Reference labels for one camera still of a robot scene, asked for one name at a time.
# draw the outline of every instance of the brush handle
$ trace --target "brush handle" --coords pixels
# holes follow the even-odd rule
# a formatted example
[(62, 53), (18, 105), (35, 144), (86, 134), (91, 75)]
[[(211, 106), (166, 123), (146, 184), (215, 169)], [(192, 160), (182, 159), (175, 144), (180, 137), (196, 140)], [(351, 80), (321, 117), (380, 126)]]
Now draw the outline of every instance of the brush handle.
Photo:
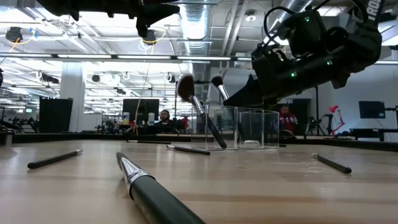
[(151, 224), (205, 223), (151, 176), (134, 180), (130, 196)]
[(211, 119), (206, 115), (206, 113), (202, 113), (200, 115), (201, 120), (206, 124), (207, 120), (207, 126), (209, 127), (211, 133), (213, 134), (213, 137), (216, 139), (218, 144), (221, 146), (222, 149), (226, 149), (226, 143), (224, 142), (223, 137), (221, 137), (220, 133), (217, 131), (216, 126), (214, 126), (213, 122), (211, 122)]
[(174, 146), (173, 148), (174, 148), (174, 150), (182, 151), (182, 152), (199, 153), (199, 154), (203, 154), (203, 155), (207, 155), (207, 156), (210, 155), (210, 152), (209, 151), (205, 151), (205, 150), (190, 149), (190, 148), (187, 148), (187, 147), (180, 147), (180, 146)]
[(30, 168), (30, 169), (36, 169), (36, 168), (39, 168), (39, 167), (42, 167), (42, 166), (49, 165), (49, 164), (51, 164), (53, 162), (58, 162), (58, 161), (66, 159), (66, 158), (75, 156), (81, 151), (83, 151), (83, 150), (81, 150), (81, 149), (74, 150), (73, 152), (69, 152), (69, 153), (63, 154), (61, 156), (55, 156), (53, 158), (44, 159), (44, 160), (37, 161), (37, 162), (30, 162), (30, 163), (28, 163), (27, 167)]
[(345, 166), (343, 166), (341, 164), (338, 164), (337, 162), (333, 162), (333, 161), (331, 161), (331, 160), (329, 160), (329, 159), (327, 159), (327, 158), (325, 158), (323, 156), (317, 155), (317, 159), (318, 159), (318, 161), (320, 161), (320, 162), (322, 162), (322, 163), (324, 163), (326, 165), (329, 165), (329, 166), (331, 166), (331, 167), (333, 167), (335, 169), (338, 169), (338, 170), (342, 171), (345, 174), (350, 174), (351, 171), (352, 171), (351, 168), (345, 167)]

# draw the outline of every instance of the table surface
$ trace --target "table surface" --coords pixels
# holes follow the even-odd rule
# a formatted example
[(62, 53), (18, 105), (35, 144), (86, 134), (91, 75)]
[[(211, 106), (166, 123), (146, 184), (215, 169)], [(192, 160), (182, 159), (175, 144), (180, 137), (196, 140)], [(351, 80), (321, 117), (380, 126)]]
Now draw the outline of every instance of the table surface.
[[(29, 162), (75, 149), (84, 152), (27, 168)], [(204, 156), (166, 150), (163, 144), (94, 140), (0, 148), (1, 223), (146, 223), (127, 194), (118, 151), (207, 223), (398, 223), (394, 152), (288, 145), (279, 151)], [(314, 152), (353, 173), (319, 163), (310, 157)]]

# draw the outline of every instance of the ceiling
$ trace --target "ceiling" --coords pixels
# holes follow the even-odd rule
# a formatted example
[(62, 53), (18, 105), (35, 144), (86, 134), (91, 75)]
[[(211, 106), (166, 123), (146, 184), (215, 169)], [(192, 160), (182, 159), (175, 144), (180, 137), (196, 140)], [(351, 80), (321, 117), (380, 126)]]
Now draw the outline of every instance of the ceiling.
[[(13, 3), (0, 6), (0, 52), (15, 53), (41, 53), (41, 54), (108, 54), (108, 55), (186, 55), (185, 43), (187, 32), (182, 30), (181, 17), (178, 14), (162, 19), (151, 26), (157, 37), (156, 44), (151, 47), (143, 43), (138, 36), (136, 20), (129, 19), (127, 15), (115, 14), (109, 18), (102, 12), (80, 12), (80, 20), (74, 21), (70, 16), (57, 17), (49, 13), (38, 3), (26, 0), (33, 7), (15, 7)], [(235, 1), (213, 1), (218, 4), (209, 4), (209, 34), (206, 40), (208, 55), (220, 55), (226, 35), (228, 21), (232, 19), (231, 9)], [(243, 7), (239, 1), (235, 24), (239, 19)], [(240, 24), (237, 37), (231, 48), (231, 54), (243, 53), (248, 55), (256, 48), (256, 45), (264, 39), (262, 31), (264, 13), (279, 5), (275, 1), (245, 1), (246, 10), (253, 9), (255, 21), (248, 22), (245, 19)], [(337, 16), (350, 5), (349, 1), (331, 1), (329, 5), (320, 9), (322, 16)], [(15, 45), (6, 38), (6, 32), (10, 27), (21, 27), (24, 44)], [(4, 84), (23, 85), (24, 88), (3, 88), (2, 98), (22, 98), (24, 100), (0, 101), (3, 106), (37, 105), (39, 96), (57, 97), (59, 85), (50, 84), (51, 88), (43, 88), (48, 83), (40, 81), (44, 73), (55, 77), (62, 82), (61, 60), (37, 60), (25, 58), (5, 58), (1, 63), (4, 70)], [(162, 108), (174, 109), (175, 83), (168, 79), (173, 75), (176, 80), (185, 73), (192, 73), (192, 63), (147, 63), (147, 62), (83, 62), (86, 79), (86, 103), (87, 112), (103, 111), (108, 114), (120, 113), (123, 97), (157, 97), (162, 99)], [(93, 82), (92, 76), (101, 76), (101, 82)], [(116, 93), (116, 90), (103, 89), (106, 86), (118, 86), (135, 88), (124, 89), (126, 95)], [(143, 90), (145, 88), (157, 88), (158, 90)], [(189, 105), (178, 103), (177, 114), (188, 113)]]

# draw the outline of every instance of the white column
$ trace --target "white column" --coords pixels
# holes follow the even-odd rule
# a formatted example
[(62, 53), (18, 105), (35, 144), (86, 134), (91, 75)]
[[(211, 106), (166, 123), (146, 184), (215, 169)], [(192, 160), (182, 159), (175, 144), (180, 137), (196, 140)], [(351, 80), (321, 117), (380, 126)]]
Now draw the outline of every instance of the white column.
[(86, 73), (82, 62), (64, 62), (62, 65), (60, 98), (73, 98), (69, 131), (81, 132), (85, 103)]

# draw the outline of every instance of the red shirt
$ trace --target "red shirt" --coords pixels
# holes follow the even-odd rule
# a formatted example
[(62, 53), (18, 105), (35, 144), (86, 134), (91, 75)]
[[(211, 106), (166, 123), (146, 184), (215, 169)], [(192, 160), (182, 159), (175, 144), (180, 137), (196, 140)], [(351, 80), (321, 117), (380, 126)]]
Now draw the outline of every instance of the red shirt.
[(282, 113), (279, 113), (279, 129), (280, 130), (289, 130), (292, 133), (294, 132), (294, 126), (297, 124), (297, 118), (289, 113), (287, 116), (282, 116)]

